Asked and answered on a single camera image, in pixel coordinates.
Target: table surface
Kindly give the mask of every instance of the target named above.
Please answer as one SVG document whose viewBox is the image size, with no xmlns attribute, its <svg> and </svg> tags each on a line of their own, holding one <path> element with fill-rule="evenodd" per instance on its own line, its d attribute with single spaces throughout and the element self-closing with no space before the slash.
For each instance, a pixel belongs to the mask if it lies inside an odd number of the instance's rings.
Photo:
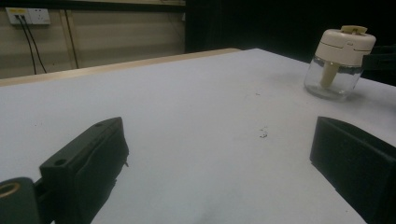
<svg viewBox="0 0 396 224">
<path fill-rule="evenodd" d="M 340 119 L 396 146 L 396 88 L 361 78 L 347 101 L 325 101 L 304 89 L 307 69 L 251 49 L 4 86 L 0 180 L 37 180 L 120 116 L 130 167 L 93 223 L 364 223 L 311 164 L 315 125 Z"/>
</svg>

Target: glass jar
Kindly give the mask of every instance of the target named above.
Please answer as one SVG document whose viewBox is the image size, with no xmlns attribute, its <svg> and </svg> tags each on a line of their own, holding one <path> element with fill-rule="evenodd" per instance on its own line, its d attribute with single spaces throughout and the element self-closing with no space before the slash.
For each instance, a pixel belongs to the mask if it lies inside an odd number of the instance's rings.
<svg viewBox="0 0 396 224">
<path fill-rule="evenodd" d="M 314 56 L 304 86 L 313 95 L 327 100 L 345 100 L 361 77 L 360 66 L 327 62 Z"/>
</svg>

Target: white lid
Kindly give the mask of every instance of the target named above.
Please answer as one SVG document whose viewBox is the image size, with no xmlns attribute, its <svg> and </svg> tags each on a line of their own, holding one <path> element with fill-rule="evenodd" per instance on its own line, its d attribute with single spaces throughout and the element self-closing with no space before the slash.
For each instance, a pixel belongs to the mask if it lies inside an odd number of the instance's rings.
<svg viewBox="0 0 396 224">
<path fill-rule="evenodd" d="M 320 39 L 315 55 L 333 63 L 361 66 L 363 56 L 370 54 L 375 44 L 375 37 L 365 34 L 366 30 L 361 26 L 327 30 Z"/>
</svg>

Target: black plastic block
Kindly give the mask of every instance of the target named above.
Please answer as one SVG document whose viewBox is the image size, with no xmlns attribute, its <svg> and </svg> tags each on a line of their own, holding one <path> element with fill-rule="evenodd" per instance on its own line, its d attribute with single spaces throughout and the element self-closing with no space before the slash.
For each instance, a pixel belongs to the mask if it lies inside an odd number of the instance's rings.
<svg viewBox="0 0 396 224">
<path fill-rule="evenodd" d="M 54 193 L 57 224 L 88 224 L 106 202 L 129 149 L 122 119 L 94 124 L 52 157 L 40 171 Z"/>
<path fill-rule="evenodd" d="M 396 148 L 343 121 L 318 117 L 312 164 L 367 223 L 396 223 Z"/>
<path fill-rule="evenodd" d="M 0 223 L 41 224 L 33 181 L 26 177 L 0 183 Z"/>
</svg>

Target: power cable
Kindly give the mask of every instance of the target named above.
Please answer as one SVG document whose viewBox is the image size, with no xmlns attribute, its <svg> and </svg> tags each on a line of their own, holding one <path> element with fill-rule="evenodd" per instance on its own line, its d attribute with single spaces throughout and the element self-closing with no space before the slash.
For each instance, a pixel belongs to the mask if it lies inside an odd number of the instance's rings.
<svg viewBox="0 0 396 224">
<path fill-rule="evenodd" d="M 163 0 L 160 0 L 160 2 L 161 2 L 163 5 L 166 5 L 166 3 L 165 3 Z M 171 15 L 170 15 L 169 13 L 166 13 L 166 15 L 167 15 L 167 18 L 168 18 L 169 22 L 171 23 L 173 29 L 175 30 L 176 34 L 178 35 L 178 38 L 180 39 L 181 42 L 184 42 L 183 37 L 181 37 L 180 32 L 177 30 L 176 26 L 175 26 L 174 23 L 172 22 Z"/>
<path fill-rule="evenodd" d="M 46 68 L 44 67 L 43 62 L 41 62 L 40 53 L 38 52 L 37 44 L 35 43 L 35 38 L 33 37 L 32 32 L 30 32 L 29 25 L 27 24 L 27 21 L 26 21 L 26 19 L 24 18 L 24 16 L 21 16 L 21 17 L 22 17 L 23 21 L 24 21 L 25 24 L 26 24 L 26 28 L 27 28 L 27 31 L 29 32 L 30 37 L 32 37 L 33 44 L 35 45 L 35 52 L 37 53 L 37 57 L 38 57 L 38 60 L 40 61 L 41 67 L 43 68 L 44 72 L 47 73 L 47 70 L 46 70 Z"/>
<path fill-rule="evenodd" d="M 35 69 L 35 57 L 33 56 L 32 45 L 30 44 L 29 36 L 27 36 L 27 34 L 26 34 L 26 31 L 25 31 L 25 29 L 24 29 L 23 22 L 22 22 L 20 16 L 17 15 L 17 16 L 15 16 L 15 17 L 16 17 L 17 20 L 20 22 L 21 27 L 22 27 L 22 29 L 23 29 L 23 32 L 25 33 L 27 43 L 29 44 L 30 56 L 32 57 L 33 68 Z"/>
</svg>

